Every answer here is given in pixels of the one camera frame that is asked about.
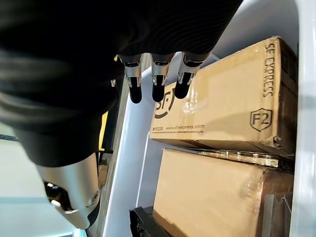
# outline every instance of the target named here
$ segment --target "white cabinet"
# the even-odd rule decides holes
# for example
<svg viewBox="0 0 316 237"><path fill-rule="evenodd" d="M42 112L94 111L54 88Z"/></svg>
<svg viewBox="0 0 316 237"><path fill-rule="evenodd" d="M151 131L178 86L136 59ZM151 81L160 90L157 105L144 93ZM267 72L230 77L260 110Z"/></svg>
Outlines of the white cabinet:
<svg viewBox="0 0 316 237"><path fill-rule="evenodd" d="M291 237L315 237L316 1L244 0L206 64L270 36L281 36L296 53L300 41ZM171 63L168 83L176 80L179 60L176 55ZM147 136L155 106L150 70L143 73L141 103L127 102L103 237L131 236L128 210L154 203L161 149L166 145Z"/></svg>

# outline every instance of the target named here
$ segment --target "sf express logo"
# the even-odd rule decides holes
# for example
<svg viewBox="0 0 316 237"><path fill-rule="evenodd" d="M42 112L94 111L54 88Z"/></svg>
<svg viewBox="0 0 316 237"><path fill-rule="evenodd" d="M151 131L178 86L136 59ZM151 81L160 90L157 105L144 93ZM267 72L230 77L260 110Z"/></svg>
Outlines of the sf express logo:
<svg viewBox="0 0 316 237"><path fill-rule="evenodd" d="M250 113L250 126L261 132L272 124L272 110L260 108Z"/></svg>
<svg viewBox="0 0 316 237"><path fill-rule="evenodd" d="M172 108L174 102L174 88L164 94L163 100L156 103L155 118L165 117Z"/></svg>

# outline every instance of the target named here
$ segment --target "robotic hand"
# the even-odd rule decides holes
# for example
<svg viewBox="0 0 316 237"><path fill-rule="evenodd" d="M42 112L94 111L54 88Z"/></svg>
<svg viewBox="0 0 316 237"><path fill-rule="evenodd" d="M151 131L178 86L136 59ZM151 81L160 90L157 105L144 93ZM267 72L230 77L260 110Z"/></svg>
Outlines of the robotic hand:
<svg viewBox="0 0 316 237"><path fill-rule="evenodd" d="M46 194L77 228L99 211L101 116L125 71L141 101L141 54L151 53L153 99L182 52L175 96L184 98L242 0L0 1L0 120L14 128Z"/></svg>

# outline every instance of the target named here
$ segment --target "sf express box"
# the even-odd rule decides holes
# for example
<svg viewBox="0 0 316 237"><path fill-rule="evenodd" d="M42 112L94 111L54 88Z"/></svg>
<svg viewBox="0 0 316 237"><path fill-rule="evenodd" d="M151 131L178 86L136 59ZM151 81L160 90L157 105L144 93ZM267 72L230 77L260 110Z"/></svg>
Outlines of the sf express box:
<svg viewBox="0 0 316 237"><path fill-rule="evenodd" d="M291 192L293 179L262 165L165 149L153 217L173 237L261 237L265 196Z"/></svg>
<svg viewBox="0 0 316 237"><path fill-rule="evenodd" d="M297 58L278 37L197 73L186 98L175 83L156 103L150 138L174 146L268 152L293 158Z"/></svg>

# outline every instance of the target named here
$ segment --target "black fingertip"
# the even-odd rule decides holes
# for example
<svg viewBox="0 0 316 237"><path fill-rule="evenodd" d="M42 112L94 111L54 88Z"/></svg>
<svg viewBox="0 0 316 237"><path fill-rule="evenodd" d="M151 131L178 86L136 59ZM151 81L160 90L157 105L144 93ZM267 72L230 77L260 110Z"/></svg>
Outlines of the black fingertip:
<svg viewBox="0 0 316 237"><path fill-rule="evenodd" d="M134 104L138 104L142 100L142 89L141 87L130 87L129 88L130 99Z"/></svg>
<svg viewBox="0 0 316 237"><path fill-rule="evenodd" d="M90 222L89 227L93 225L93 223L96 221L98 215L99 215L99 210L100 210L100 200L98 201L98 204L95 206L93 211L88 215L88 220Z"/></svg>
<svg viewBox="0 0 316 237"><path fill-rule="evenodd" d="M189 91L190 85L187 85L187 83L182 83L180 84L177 81L176 84L176 88L174 90L174 95L178 98L178 99L183 99L187 96L188 91Z"/></svg>
<svg viewBox="0 0 316 237"><path fill-rule="evenodd" d="M153 85L153 100L160 102L164 97L164 85Z"/></svg>

